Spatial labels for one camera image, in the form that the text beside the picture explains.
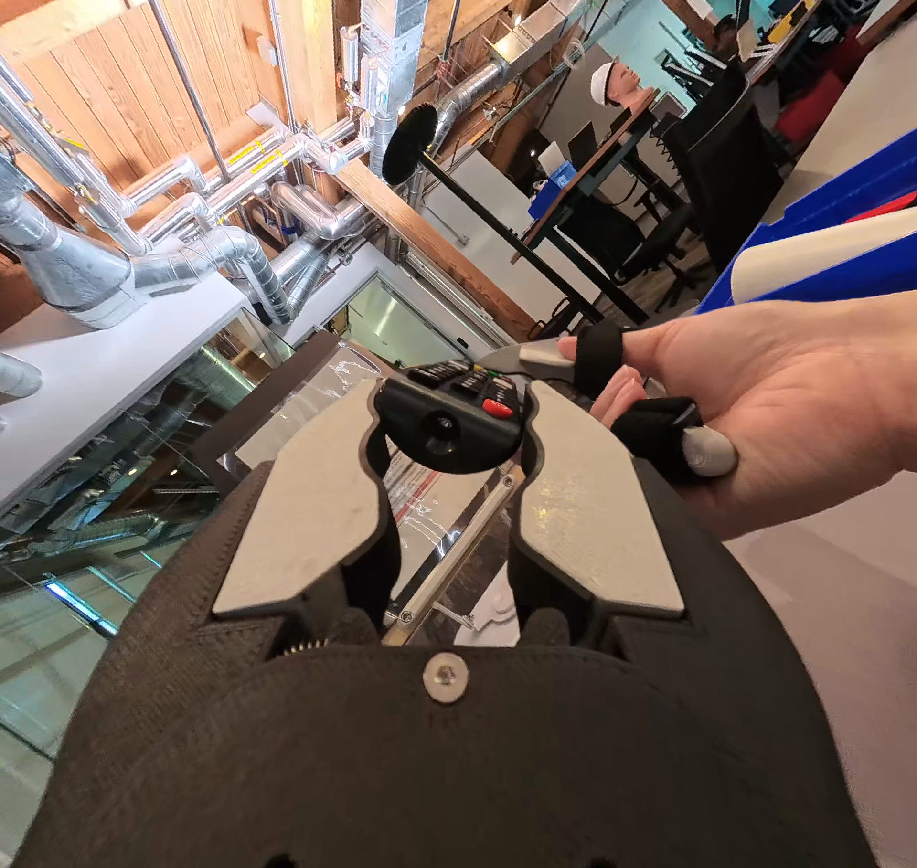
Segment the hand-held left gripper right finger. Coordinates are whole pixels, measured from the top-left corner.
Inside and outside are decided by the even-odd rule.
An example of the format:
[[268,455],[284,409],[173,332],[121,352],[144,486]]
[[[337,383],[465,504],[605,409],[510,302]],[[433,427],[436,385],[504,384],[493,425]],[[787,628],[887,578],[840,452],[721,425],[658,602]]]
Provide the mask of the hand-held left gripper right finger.
[[585,600],[679,619],[684,601],[632,455],[542,381],[526,387],[517,546]]

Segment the black remote control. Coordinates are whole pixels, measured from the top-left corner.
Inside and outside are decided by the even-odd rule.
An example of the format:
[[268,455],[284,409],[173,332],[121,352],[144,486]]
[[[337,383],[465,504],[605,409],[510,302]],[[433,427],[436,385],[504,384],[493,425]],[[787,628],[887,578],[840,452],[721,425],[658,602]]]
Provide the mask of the black remote control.
[[400,369],[376,390],[373,406],[394,445],[440,473],[497,468],[522,444],[516,383],[469,360]]

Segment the blue storage bin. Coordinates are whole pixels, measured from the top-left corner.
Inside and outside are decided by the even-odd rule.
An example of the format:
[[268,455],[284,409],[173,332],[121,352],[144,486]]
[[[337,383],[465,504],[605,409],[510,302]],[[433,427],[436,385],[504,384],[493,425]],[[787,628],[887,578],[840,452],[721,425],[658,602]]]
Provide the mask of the blue storage bin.
[[543,191],[547,191],[557,196],[560,191],[574,181],[576,175],[577,170],[575,166],[569,160],[564,160],[548,177],[539,179],[535,182],[533,187],[533,200],[540,196]]
[[916,131],[761,224],[696,314],[762,301],[826,302],[916,288]]

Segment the grey desk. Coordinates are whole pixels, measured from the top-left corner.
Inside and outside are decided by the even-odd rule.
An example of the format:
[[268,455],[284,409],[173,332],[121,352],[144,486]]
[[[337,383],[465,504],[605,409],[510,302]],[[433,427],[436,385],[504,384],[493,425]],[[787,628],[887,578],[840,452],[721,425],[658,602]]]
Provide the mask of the grey desk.
[[[763,222],[916,125],[912,17],[866,56]],[[880,866],[915,866],[916,478],[727,544],[803,658]]]

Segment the wooden top standing desk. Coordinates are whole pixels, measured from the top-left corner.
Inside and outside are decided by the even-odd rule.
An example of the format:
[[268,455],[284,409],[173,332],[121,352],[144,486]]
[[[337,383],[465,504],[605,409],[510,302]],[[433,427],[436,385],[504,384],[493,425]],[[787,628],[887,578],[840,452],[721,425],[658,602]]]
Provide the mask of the wooden top standing desk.
[[512,262],[524,257],[530,260],[535,255],[534,249],[543,241],[553,243],[579,271],[590,279],[590,282],[605,294],[613,305],[633,322],[642,323],[648,320],[647,312],[639,308],[620,287],[591,259],[567,241],[559,231],[559,226],[573,213],[580,201],[591,196],[605,181],[608,175],[618,167],[624,157],[636,149],[641,138],[652,125],[651,108],[658,97],[658,90],[653,87],[644,89],[636,98],[631,115],[625,119],[611,136],[598,148],[595,155],[577,173],[574,179],[560,192],[541,218],[532,224],[522,237],[522,245],[517,247]]

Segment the person's right hand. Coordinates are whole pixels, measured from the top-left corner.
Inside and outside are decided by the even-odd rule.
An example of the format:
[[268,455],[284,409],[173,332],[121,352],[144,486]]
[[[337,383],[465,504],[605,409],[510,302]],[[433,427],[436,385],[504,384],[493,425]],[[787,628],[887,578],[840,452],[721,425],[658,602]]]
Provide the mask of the person's right hand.
[[651,378],[692,398],[738,455],[683,487],[721,540],[812,516],[916,470],[916,293],[761,301],[626,333],[590,407],[604,427]]

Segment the brown cardboard panel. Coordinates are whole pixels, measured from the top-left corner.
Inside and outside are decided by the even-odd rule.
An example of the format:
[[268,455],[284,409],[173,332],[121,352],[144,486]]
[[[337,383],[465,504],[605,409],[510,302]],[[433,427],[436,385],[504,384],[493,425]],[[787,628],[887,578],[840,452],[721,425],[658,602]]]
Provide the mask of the brown cardboard panel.
[[230,492],[247,472],[237,474],[232,468],[224,466],[224,456],[233,454],[237,447],[264,426],[281,404],[324,368],[344,344],[337,335],[327,331],[316,332],[291,358],[270,370],[254,391],[201,435],[189,448],[187,459],[219,493]]

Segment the instruction sheet in plastic sleeve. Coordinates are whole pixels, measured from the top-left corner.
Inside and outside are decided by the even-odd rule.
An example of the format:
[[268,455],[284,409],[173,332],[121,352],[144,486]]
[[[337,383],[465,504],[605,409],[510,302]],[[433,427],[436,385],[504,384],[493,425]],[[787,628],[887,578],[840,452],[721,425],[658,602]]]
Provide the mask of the instruction sheet in plastic sleeve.
[[[224,466],[241,474],[251,471],[260,463],[273,460],[291,437],[315,416],[331,406],[333,402],[347,396],[363,381],[380,378],[388,371],[380,359],[373,357],[367,351],[350,347],[345,343],[338,348],[324,368],[320,369],[310,381],[298,388],[281,404],[281,407],[264,426],[237,447],[233,454],[224,456]],[[416,465],[417,463],[407,458],[391,441],[388,441],[387,445],[391,460],[384,476],[384,483],[389,497],[386,476],[396,472],[396,464],[401,459],[405,459],[408,463]],[[390,497],[389,502],[395,517],[393,500]]]

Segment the white metal document stand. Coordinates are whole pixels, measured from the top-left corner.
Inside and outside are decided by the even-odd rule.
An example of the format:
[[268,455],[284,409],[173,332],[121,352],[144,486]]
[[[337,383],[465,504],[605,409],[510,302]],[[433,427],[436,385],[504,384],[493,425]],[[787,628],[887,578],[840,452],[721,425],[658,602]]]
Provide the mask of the white metal document stand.
[[505,571],[506,553],[481,554],[493,527],[522,484],[507,463],[472,476],[428,471],[401,459],[386,476],[398,528],[402,574],[384,617],[384,645],[401,646],[437,614],[459,645],[509,645],[515,610]]

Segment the white paper cup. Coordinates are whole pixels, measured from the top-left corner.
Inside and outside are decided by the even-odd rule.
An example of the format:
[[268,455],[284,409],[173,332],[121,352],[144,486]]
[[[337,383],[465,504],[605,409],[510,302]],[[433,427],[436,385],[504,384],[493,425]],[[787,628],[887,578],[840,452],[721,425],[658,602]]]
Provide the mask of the white paper cup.
[[916,208],[746,248],[730,275],[734,304],[768,296],[916,231]]

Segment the red plastic piece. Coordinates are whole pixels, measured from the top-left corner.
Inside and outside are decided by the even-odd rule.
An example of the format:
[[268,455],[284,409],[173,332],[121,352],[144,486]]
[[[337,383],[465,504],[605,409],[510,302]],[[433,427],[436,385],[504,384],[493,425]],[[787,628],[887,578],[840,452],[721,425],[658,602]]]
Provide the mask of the red plastic piece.
[[902,212],[916,207],[916,191],[910,191],[900,197],[887,201],[873,209],[861,212],[848,218],[845,223],[860,222],[895,212]]

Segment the silver insulated pipes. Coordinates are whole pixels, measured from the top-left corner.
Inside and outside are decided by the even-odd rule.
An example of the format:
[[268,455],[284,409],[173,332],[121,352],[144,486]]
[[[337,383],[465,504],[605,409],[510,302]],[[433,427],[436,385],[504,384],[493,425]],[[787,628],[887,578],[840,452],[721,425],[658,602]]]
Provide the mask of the silver insulated pipes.
[[122,323],[149,298],[189,289],[221,269],[241,273],[270,321],[292,323],[308,297],[305,272],[291,294],[284,286],[304,270],[306,257],[288,246],[278,263],[287,258],[292,269],[279,274],[258,239],[225,219],[293,163],[338,174],[369,152],[374,135],[367,112],[358,124],[343,119],[322,135],[311,128],[292,134],[280,125],[236,152],[221,184],[215,171],[204,173],[182,155],[120,193],[82,145],[53,131],[6,60],[1,112],[17,148],[70,192],[114,246],[52,221],[29,199],[35,185],[6,151],[2,243],[44,301],[97,330]]

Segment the mannequin head white cap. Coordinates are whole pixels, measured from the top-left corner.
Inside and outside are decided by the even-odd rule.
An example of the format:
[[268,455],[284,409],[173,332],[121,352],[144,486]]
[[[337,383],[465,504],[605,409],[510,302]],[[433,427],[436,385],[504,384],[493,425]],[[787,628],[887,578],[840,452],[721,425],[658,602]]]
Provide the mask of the mannequin head white cap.
[[597,106],[634,111],[645,93],[638,73],[620,58],[602,64],[590,77],[590,98]]

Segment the wooden post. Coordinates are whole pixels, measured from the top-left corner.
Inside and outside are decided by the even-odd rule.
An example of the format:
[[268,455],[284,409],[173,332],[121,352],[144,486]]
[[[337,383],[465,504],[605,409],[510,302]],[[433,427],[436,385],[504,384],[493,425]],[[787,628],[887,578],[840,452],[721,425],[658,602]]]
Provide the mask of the wooden post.
[[367,165],[352,160],[338,171],[335,180],[418,254],[451,278],[513,341],[528,341],[534,319]]

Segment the rectangular foil air duct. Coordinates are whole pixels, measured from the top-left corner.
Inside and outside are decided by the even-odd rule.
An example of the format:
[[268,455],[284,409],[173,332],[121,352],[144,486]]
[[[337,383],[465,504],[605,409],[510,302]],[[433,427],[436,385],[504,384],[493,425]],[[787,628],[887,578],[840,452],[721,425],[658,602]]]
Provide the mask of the rectangular foil air duct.
[[375,118],[396,118],[413,98],[428,3],[361,0],[361,51],[377,64]]

